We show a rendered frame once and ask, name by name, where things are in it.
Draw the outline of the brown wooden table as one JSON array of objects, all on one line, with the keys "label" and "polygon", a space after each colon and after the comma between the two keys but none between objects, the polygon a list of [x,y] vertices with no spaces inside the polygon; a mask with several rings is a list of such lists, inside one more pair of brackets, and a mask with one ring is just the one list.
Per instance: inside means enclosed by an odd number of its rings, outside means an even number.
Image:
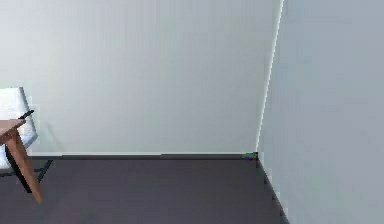
[{"label": "brown wooden table", "polygon": [[25,123],[23,119],[0,120],[0,145],[7,146],[35,200],[42,203],[43,191],[18,131]]}]

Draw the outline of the white chair with black frame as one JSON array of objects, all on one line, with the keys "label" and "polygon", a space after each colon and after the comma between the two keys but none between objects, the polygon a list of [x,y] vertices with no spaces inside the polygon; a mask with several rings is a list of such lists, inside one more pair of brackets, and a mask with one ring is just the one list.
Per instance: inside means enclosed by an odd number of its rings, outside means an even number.
[{"label": "white chair with black frame", "polygon": [[[30,108],[23,87],[8,87],[0,89],[0,120],[21,119],[25,124],[18,128],[21,142],[28,149],[38,138]],[[0,143],[0,177],[16,176],[27,193],[33,193],[30,185],[13,158],[8,146]]]}]

